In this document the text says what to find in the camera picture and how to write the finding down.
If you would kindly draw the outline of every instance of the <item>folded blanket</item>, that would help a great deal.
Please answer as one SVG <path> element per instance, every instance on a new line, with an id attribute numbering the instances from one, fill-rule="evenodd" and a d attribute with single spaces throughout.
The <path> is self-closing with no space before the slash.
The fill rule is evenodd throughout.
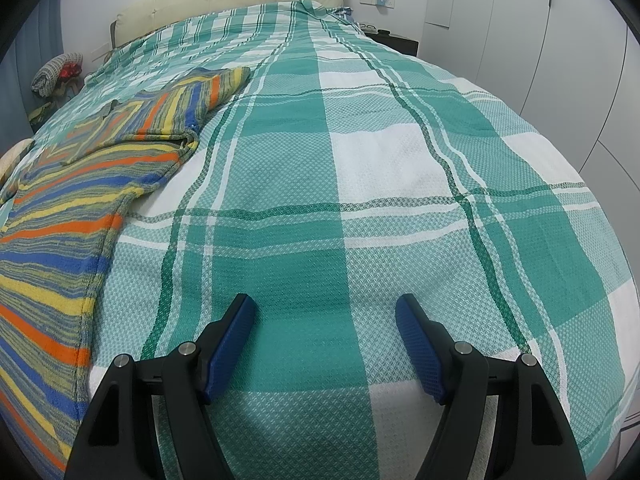
<path id="1" fill-rule="evenodd" d="M 77 52 L 60 54 L 47 61 L 43 67 L 36 72 L 36 75 L 33 76 L 31 90 L 37 92 L 40 97 L 49 97 L 56 87 L 62 67 L 67 63 L 82 66 L 82 54 Z"/>
<path id="2" fill-rule="evenodd" d="M 21 175 L 0 238 L 0 413 L 44 478 L 62 478 L 87 407 L 93 309 L 123 215 L 194 153 L 206 114 L 249 73 L 196 69 L 112 101 Z"/>

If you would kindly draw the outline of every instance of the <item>curtain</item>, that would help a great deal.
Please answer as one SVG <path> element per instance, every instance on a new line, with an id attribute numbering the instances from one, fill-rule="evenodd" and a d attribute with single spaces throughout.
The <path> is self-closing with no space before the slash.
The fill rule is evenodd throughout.
<path id="1" fill-rule="evenodd" d="M 33 136 L 27 115 L 44 103 L 31 80 L 49 59 L 62 54 L 60 0 L 41 0 L 0 63 L 0 156 Z"/>

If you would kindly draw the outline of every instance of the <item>black nightstand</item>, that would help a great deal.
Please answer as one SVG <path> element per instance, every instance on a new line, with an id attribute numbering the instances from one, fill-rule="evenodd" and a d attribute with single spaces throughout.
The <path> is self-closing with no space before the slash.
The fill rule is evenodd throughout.
<path id="1" fill-rule="evenodd" d="M 377 43 L 391 47 L 393 50 L 397 50 L 400 54 L 408 54 L 409 56 L 418 55 L 418 42 L 404 38 L 402 36 L 396 36 L 395 34 L 378 34 L 376 32 L 365 32 L 365 36 L 371 38 Z"/>

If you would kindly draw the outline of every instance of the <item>green and white checkered blanket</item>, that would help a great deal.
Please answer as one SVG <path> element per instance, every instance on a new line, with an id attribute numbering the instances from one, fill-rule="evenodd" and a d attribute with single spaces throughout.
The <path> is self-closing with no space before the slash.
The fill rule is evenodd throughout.
<path id="1" fill-rule="evenodd" d="M 602 210 L 548 140 L 303 0 L 132 42 L 36 146 L 196 66 L 252 77 L 130 212 L 96 309 L 92 388 L 114 355 L 164 355 L 245 292 L 257 324 L 211 411 L 237 478 L 413 479 L 441 408 L 395 326 L 412 292 L 454 339 L 542 361 L 590 471 L 638 380 L 638 298 Z"/>

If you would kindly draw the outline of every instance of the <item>striped towel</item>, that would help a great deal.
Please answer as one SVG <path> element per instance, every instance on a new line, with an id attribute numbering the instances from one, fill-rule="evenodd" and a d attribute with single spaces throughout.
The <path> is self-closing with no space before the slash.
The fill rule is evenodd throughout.
<path id="1" fill-rule="evenodd" d="M 197 68 L 112 101 L 24 170 L 0 238 L 0 414 L 44 478 L 63 476 L 87 407 L 93 309 L 123 215 L 193 154 L 206 114 L 249 73 Z"/>
<path id="2" fill-rule="evenodd" d="M 71 52 L 69 54 L 60 54 L 48 60 L 33 76 L 31 90 L 37 92 L 40 97 L 49 97 L 56 87 L 60 70 L 66 63 L 82 65 L 82 54 Z"/>

